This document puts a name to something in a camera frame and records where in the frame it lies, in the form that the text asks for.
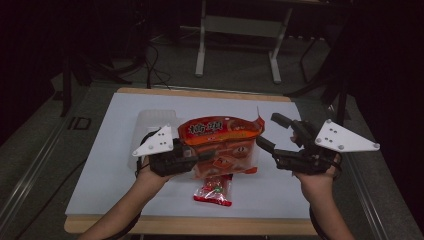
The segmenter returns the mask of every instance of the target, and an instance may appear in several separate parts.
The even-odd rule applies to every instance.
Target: small red package
[[[194,193],[193,199],[198,202],[209,202],[229,207],[231,201],[231,181],[233,175],[222,175],[205,178],[203,186]]]
[[[264,130],[265,122],[260,116],[253,122],[212,116],[182,124],[178,134],[195,155],[211,156],[194,166],[194,178],[203,179],[238,172],[256,173],[259,150],[255,139]]]

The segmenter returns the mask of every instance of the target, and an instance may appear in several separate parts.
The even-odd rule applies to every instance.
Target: wooden table
[[[169,91],[158,89],[121,88],[118,93],[191,96],[202,98],[242,99],[270,102],[290,102],[281,96],[232,94],[200,91]],[[68,216],[65,230],[82,233],[101,215]],[[182,235],[316,235],[309,218],[239,218],[239,217],[181,217],[141,216],[130,231],[133,234],[182,234]]]

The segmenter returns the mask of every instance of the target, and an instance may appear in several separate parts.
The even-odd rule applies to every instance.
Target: gray floor
[[[166,38],[160,37],[152,41],[152,46],[158,51],[158,55],[154,48],[149,48],[148,51],[148,59],[151,63],[156,56],[158,57],[155,65],[157,75],[155,72],[152,73],[152,82],[155,83],[155,87],[201,88],[281,95],[282,92],[290,92],[305,86],[298,62],[308,42],[299,39],[284,41],[278,56],[283,83],[275,85],[272,82],[267,55],[268,49],[273,45],[272,41],[259,38],[242,39],[243,41],[240,39],[239,42],[235,41],[232,47],[228,47],[227,44],[222,43],[225,43],[225,39],[226,37],[222,35],[207,37],[205,70],[202,78],[194,76],[198,50],[196,32],[188,32],[179,44],[169,43]],[[327,52],[328,47],[323,41],[319,41],[311,50],[311,54],[305,60],[309,76],[319,69]],[[128,61],[116,60],[116,63],[125,65]],[[76,239],[76,235],[64,231],[63,224],[66,219],[64,212],[82,167],[77,168],[67,181],[64,183],[62,181],[88,156],[108,103],[113,93],[123,86],[102,79],[97,74],[93,76],[96,78],[91,87],[80,87],[75,84],[73,109],[67,117],[59,117],[61,102],[49,100],[0,148],[1,205],[6,203],[28,167],[36,160],[45,160],[45,164],[39,166],[42,169],[41,174],[34,176],[37,181],[30,185],[25,201],[21,206],[16,206],[16,212],[12,216],[13,221],[6,226],[7,231],[2,233],[2,239],[15,239],[19,233],[22,233],[19,239]],[[132,87],[145,87],[146,76],[146,68],[141,68],[136,72],[128,73],[123,78],[133,81]],[[321,92],[322,89],[317,89],[302,98],[305,101],[316,100]],[[353,98],[349,98],[348,112],[352,120],[347,121],[347,125],[355,128],[355,121],[362,119]],[[88,130],[68,129],[72,117],[92,119],[90,128]],[[59,189],[57,194],[41,214],[37,215],[56,189]],[[336,182],[335,194],[355,236],[358,239],[374,239],[349,171],[346,171]],[[146,236],[145,239],[188,238]],[[252,237],[252,239],[262,239],[262,237]],[[274,236],[271,239],[317,238]]]

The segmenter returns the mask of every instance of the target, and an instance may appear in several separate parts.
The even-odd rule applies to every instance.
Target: food package
[[[204,179],[240,172],[256,173],[259,149],[255,139],[264,130],[265,122],[260,116],[253,122],[229,116],[211,116],[180,125],[178,134],[195,155],[212,156],[194,166],[194,178]]]

